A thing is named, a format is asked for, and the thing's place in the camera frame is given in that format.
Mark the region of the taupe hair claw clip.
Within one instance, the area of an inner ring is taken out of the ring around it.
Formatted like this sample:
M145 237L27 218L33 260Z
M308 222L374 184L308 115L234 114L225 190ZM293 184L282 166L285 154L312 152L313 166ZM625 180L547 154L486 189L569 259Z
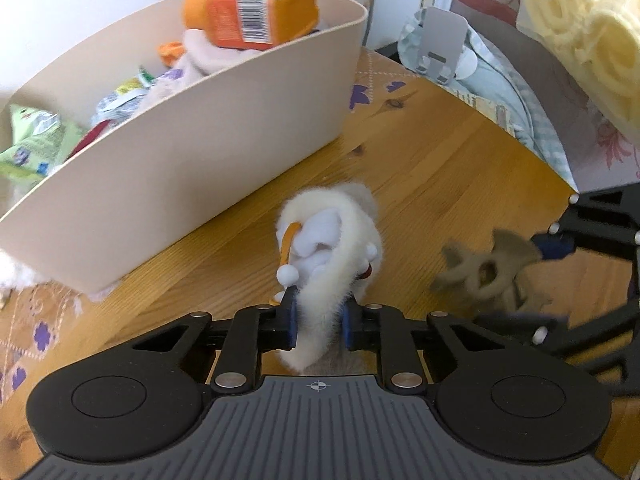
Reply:
M542 253L530 240L506 229L492 230L489 252L476 252L450 240L442 246L446 269L434 277L431 289L448 294L476 313L540 312L551 297L537 292L525 269L541 262Z

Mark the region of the white plush slipper toy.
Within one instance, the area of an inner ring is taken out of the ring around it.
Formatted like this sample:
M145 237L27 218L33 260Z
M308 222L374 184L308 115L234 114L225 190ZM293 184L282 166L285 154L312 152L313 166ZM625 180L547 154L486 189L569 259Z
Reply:
M306 188L282 207L276 223L281 261L277 281L297 288L297 338L279 359L300 376L366 374L360 353L342 334L342 307L366 296L380 270L378 204L364 184Z

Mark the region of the green snack packet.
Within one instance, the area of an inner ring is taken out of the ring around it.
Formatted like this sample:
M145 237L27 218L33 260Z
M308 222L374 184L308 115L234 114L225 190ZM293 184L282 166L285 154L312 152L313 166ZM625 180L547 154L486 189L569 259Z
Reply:
M10 105L13 144L1 153L1 175L35 184L62 165L88 132L76 122L40 108Z

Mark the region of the orange vitamin bottle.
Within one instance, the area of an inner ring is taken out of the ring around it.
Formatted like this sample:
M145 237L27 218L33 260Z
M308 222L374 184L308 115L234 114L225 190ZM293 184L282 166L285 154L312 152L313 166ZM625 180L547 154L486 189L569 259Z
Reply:
M183 24L216 47L267 50L310 34L317 0L184 0Z

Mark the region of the red white plush headband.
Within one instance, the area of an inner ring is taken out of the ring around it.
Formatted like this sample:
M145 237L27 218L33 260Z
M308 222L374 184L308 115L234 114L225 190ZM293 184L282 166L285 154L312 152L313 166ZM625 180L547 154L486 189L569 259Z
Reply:
M78 153L80 153L85 148L88 148L89 145L99 140L101 136L105 136L116 126L116 122L111 119L102 120L94 127L92 127L85 136L79 141L79 143L73 148L73 151L67 156L67 159L71 159Z

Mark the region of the beige plush sock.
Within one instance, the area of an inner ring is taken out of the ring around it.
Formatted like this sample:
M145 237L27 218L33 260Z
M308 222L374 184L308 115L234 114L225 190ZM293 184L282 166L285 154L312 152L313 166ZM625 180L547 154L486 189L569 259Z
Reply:
M209 42L205 32L187 29L182 37L186 49L175 65L154 80L151 89L141 100L136 114L160 101L183 91L201 79L244 63L262 52L254 49L238 50L216 47Z

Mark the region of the beige plastic storage bin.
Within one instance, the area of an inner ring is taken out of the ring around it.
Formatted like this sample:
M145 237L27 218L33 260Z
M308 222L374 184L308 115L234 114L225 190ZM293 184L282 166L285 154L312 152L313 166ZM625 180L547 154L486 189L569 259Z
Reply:
M367 11L318 6L322 32L205 77L64 162L2 217L2 249L92 294L336 139Z

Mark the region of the patterned brown table mat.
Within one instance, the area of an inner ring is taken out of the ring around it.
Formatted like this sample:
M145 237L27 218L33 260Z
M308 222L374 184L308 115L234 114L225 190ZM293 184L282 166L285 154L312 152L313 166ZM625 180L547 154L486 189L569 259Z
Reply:
M50 370L186 312L228 318L267 301L278 288L278 212L307 186L360 181L372 190L384 262L369 296L390 302L413 252L405 182L418 140L412 123L431 87L373 53L360 58L356 81L371 101L356 105L336 141L145 263L105 299L53 283L15 294L1 312L2 410L17 408Z

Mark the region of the white plush lamb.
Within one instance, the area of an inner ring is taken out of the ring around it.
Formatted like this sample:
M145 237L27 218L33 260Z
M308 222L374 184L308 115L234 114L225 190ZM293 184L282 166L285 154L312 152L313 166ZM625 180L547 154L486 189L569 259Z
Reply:
M20 263L3 250L0 252L0 288L2 292L23 290L50 281L24 263Z

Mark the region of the white phone stand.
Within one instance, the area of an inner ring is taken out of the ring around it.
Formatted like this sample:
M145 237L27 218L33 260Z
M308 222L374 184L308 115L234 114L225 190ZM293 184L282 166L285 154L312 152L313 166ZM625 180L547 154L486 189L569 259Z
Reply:
M477 70L478 58L465 45L469 24L461 15L429 6L422 10L418 73L446 86L469 78Z

